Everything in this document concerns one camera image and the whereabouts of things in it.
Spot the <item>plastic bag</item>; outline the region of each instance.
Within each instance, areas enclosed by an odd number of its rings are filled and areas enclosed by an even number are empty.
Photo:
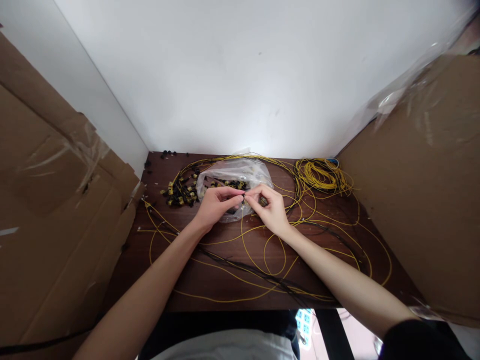
[[[202,171],[198,175],[196,182],[196,192],[198,198],[202,201],[205,191],[211,186],[211,179],[226,181],[241,181],[245,183],[246,189],[253,189],[260,184],[265,184],[273,189],[272,178],[270,177],[267,166],[260,160],[253,159],[233,159],[219,161]],[[220,218],[221,223],[232,223],[242,218],[242,215],[251,214],[252,208],[245,201],[240,204],[235,213],[226,213]]]

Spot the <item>black sleeve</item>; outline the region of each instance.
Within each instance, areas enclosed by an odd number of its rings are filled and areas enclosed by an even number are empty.
[[[457,343],[419,320],[401,322],[386,333],[378,360],[397,359],[470,360]]]

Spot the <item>white shirt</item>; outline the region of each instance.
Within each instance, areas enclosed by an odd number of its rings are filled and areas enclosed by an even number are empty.
[[[290,340],[260,330],[234,329],[197,336],[152,360],[297,360]]]

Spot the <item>cardboard box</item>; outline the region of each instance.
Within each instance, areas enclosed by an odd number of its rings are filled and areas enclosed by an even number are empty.
[[[433,311],[480,327],[480,57],[442,56],[339,156]]]
[[[0,347],[92,326],[143,185],[0,34]],[[68,358],[73,339],[12,359]]]

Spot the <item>wooden desk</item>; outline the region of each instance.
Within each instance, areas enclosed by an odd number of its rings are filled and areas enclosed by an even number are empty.
[[[179,153],[176,156],[167,156],[166,159],[160,158],[160,152],[151,152],[148,155],[148,160],[151,162],[151,166],[147,170],[151,171],[148,174],[147,171],[143,172],[142,182],[147,185],[145,195],[148,196],[146,200],[149,203],[156,202],[155,208],[177,229],[183,229],[189,221],[194,217],[199,203],[195,203],[194,207],[184,205],[182,207],[169,207],[166,204],[166,198],[160,195],[159,191],[166,189],[168,183],[172,181],[175,175],[189,163],[214,157],[213,155],[199,155],[190,154],[187,157],[183,153]],[[289,163],[294,163],[295,160],[284,160]],[[287,172],[273,164],[267,164],[272,181],[274,184],[286,190],[293,190],[293,179],[287,174]],[[289,192],[285,192],[276,188],[280,193],[285,195],[292,195]],[[324,197],[324,194],[316,193],[317,197]],[[285,197],[285,204],[290,204],[293,200]],[[314,207],[314,199],[308,196],[305,197],[307,204]],[[353,224],[357,219],[358,205],[354,196],[340,197],[333,196],[324,200],[317,200],[317,210],[327,215],[330,218],[336,219],[345,224]],[[290,214],[290,221],[296,221],[308,217],[312,213],[306,205],[302,203],[301,209],[296,207]],[[338,222],[329,220],[325,216],[318,213],[314,215],[312,219],[326,221],[320,223],[327,226],[335,233],[341,235],[345,241],[355,247],[355,243],[343,232],[345,231],[353,239],[355,239],[367,254],[372,269],[372,278],[380,284],[385,281],[391,275],[384,285],[395,296],[402,300],[407,305],[417,305],[418,303],[413,297],[421,299],[422,296],[415,288],[414,284],[399,264],[389,247],[383,241],[381,235],[373,223],[368,219],[365,210],[360,207],[360,223],[370,230],[379,240],[367,230],[361,226],[346,226]],[[246,216],[243,219],[243,231],[262,225],[261,220],[255,216]],[[216,243],[238,237],[241,234],[240,221],[233,223],[218,223],[215,225],[210,233],[208,233],[201,241],[201,243]],[[126,241],[125,250],[120,256],[113,276],[111,278],[102,310],[108,310],[121,296],[127,291],[127,289],[143,274],[145,270],[150,266],[149,249],[151,247],[152,261],[166,249],[168,246],[167,241],[154,232],[139,232],[141,230],[154,230],[151,220],[148,217],[145,206],[141,203],[138,206],[137,214],[133,222],[133,226],[130,230],[130,234]],[[355,260],[352,257],[346,256],[341,253],[351,254],[349,249],[333,234],[320,229],[318,227],[301,224],[298,229],[309,239],[316,242],[320,246],[328,249],[332,249],[332,253],[340,257],[342,260],[356,266]],[[272,235],[272,233],[265,227],[250,231],[244,235],[245,246],[250,253],[252,259],[256,264],[267,271],[264,263],[264,246],[266,240]],[[202,245],[205,249],[214,252],[224,258],[230,260],[239,261],[245,264],[253,265],[249,259],[244,244],[241,238],[236,240],[215,244],[215,245]],[[286,263],[284,270],[278,275],[282,277],[287,269],[292,265],[292,262],[297,257],[297,254],[284,243],[286,252]],[[362,255],[362,251],[358,248],[358,260],[362,269],[369,273],[370,266],[367,258]],[[386,253],[388,251],[391,258],[391,266],[389,263],[389,257]],[[216,264],[213,260],[209,259],[204,254],[194,252],[193,257],[209,264]],[[273,237],[268,243],[265,249],[266,262],[271,272],[279,272],[284,265],[284,251],[278,238]],[[258,284],[267,288],[271,288],[272,285],[247,272],[235,269],[227,268],[229,272],[235,274],[242,279],[245,279],[251,283]],[[286,277],[287,280],[295,282],[302,286],[304,289],[312,294],[319,294],[325,296],[331,296],[328,289],[317,278],[317,276],[310,270],[310,268],[299,258],[295,264],[293,264],[291,271]],[[221,269],[207,266],[198,262],[189,261],[180,276],[175,288],[185,293],[192,295],[208,297],[221,301],[230,301],[238,299],[255,298],[266,292],[264,288],[256,287],[251,284],[242,282],[231,274],[222,271]],[[338,307],[339,304],[336,301],[321,301],[316,299],[305,299],[302,302],[292,298],[286,293],[279,293],[271,291],[264,296],[253,300],[237,301],[218,303],[201,298],[193,298],[185,296],[176,292],[173,292],[170,300],[167,304],[167,311],[230,311],[230,310],[275,310],[275,309],[298,309],[298,308],[332,308]]]

